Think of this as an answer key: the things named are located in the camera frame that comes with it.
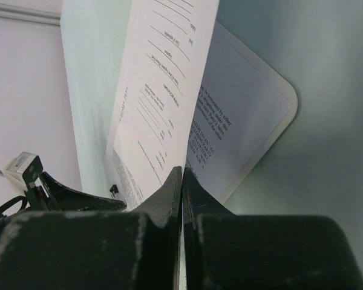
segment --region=black cable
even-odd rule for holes
[[[3,212],[5,212],[6,210],[8,210],[10,207],[14,206],[15,204],[17,204],[19,201],[22,202],[22,205],[20,206],[20,210],[25,209],[25,207],[27,206],[27,198],[25,196],[17,196],[13,199],[10,199],[9,201],[7,201],[5,204],[3,204],[2,206],[0,206],[0,218],[2,218]]]

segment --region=black line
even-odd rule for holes
[[[155,111],[158,113],[158,115],[160,116],[160,118],[161,119],[163,119],[163,116],[158,112],[158,110],[156,110],[156,108],[154,107],[154,105],[152,104],[152,102],[148,99],[148,97],[143,93],[143,91],[142,90],[140,90],[140,92],[143,94],[143,96],[146,98],[146,100],[148,101],[148,103],[149,104],[151,104],[151,106],[155,109]],[[167,126],[168,127],[168,124],[167,124],[167,122],[163,119],[163,121],[164,121],[164,124],[165,124],[165,126]]]
[[[184,32],[185,34],[187,34],[187,32],[184,31],[184,29],[182,29],[182,27],[180,27],[179,25],[177,25],[176,23],[173,23],[172,21],[170,21],[167,17],[161,15],[160,13],[157,13],[155,10],[152,10],[154,13],[156,13],[157,15],[160,15],[162,18],[168,20],[170,23],[172,23],[173,25],[175,25],[177,28],[181,29],[182,32]]]
[[[159,67],[159,65],[155,62],[155,60],[152,58],[152,57],[150,57],[149,55],[147,55],[154,63],[155,63],[155,65],[158,67],[158,68],[160,68],[161,69],[161,71],[163,72],[163,73],[165,73],[166,75],[167,75],[167,77],[169,77],[169,79],[172,81],[172,83],[174,83],[174,85],[176,86],[176,88],[177,88],[177,90],[179,91],[179,93],[181,94],[181,95],[183,95],[182,94],[182,92],[180,91],[180,89],[179,89],[179,87],[178,87],[178,85],[176,85],[176,83],[173,81],[173,79],[171,79],[171,77],[165,72],[165,70],[163,70],[161,67]]]
[[[172,40],[170,40],[168,37],[166,37],[163,33],[161,33],[161,32],[159,32],[156,28],[154,28],[152,25],[150,25],[150,27],[152,27],[153,29],[155,29],[158,33],[160,33],[162,36],[164,36],[165,38],[167,38],[173,45],[175,45],[178,49],[180,49],[180,51],[187,57],[187,59],[188,59],[188,61],[190,61],[189,60],[189,58],[188,58],[188,56],[187,56],[187,54],[185,54],[184,53],[184,51],[180,48],[180,47],[178,47],[177,45],[176,45],[176,43],[175,42],[173,42]]]
[[[151,44],[151,45],[153,45],[154,47],[156,47],[162,54],[164,54],[165,55],[165,57],[167,58],[167,59],[169,59],[176,67],[177,67],[177,69],[181,72],[181,74],[183,75],[183,77],[186,79],[186,76],[183,74],[183,72],[181,71],[181,69],[177,66],[177,64],[176,63],[174,63],[173,62],[173,60],[172,59],[170,59],[161,49],[159,49],[157,46],[155,46],[150,40],[148,40],[148,42]]]
[[[187,1],[182,0],[184,3],[187,3],[188,5],[190,5],[192,8],[194,8],[194,6],[192,6],[190,3],[188,3]]]
[[[191,14],[191,15],[192,15],[192,13],[191,13],[190,11],[188,11],[187,9],[185,9],[184,7],[182,7],[182,6],[178,5],[178,4],[176,4],[175,2],[172,2],[171,0],[168,0],[168,1],[169,1],[169,2],[171,2],[172,4],[175,4],[176,6],[179,6],[181,9],[183,9],[183,10],[187,11],[189,14]]]
[[[185,19],[187,19],[189,22],[190,22],[190,20],[186,17],[186,16],[184,16],[184,15],[182,15],[180,12],[178,12],[178,11],[176,11],[175,9],[172,9],[170,6],[167,6],[167,5],[165,5],[164,3],[161,3],[160,1],[158,1],[158,0],[155,0],[157,3],[160,3],[161,5],[164,5],[165,7],[167,7],[167,8],[169,8],[169,9],[171,9],[172,11],[175,11],[177,14],[179,14],[180,16],[183,16]]]
[[[149,126],[149,127],[152,129],[152,131],[155,133],[155,135],[156,135],[157,139],[159,139],[160,144],[161,144],[162,146],[164,146],[164,145],[163,145],[163,143],[162,143],[162,141],[160,140],[159,136],[157,136],[157,134],[156,134],[155,130],[151,127],[151,125],[149,125],[148,121],[147,121],[147,120],[146,120],[146,118],[143,116],[143,114],[140,112],[140,110],[138,109],[138,107],[137,107],[137,106],[136,106],[136,109],[138,110],[138,112],[140,113],[140,115],[143,117],[143,119],[146,121],[146,123],[148,124],[148,126]]]
[[[155,116],[153,116],[152,112],[148,109],[148,107],[144,104],[143,100],[139,97],[139,100],[141,102],[139,102],[139,104],[141,105],[141,107],[143,107],[144,111],[148,114],[150,113],[151,116],[149,116],[151,118],[151,120],[153,121],[153,123],[155,123],[156,127],[160,130],[159,126],[160,126],[160,122],[156,119]]]

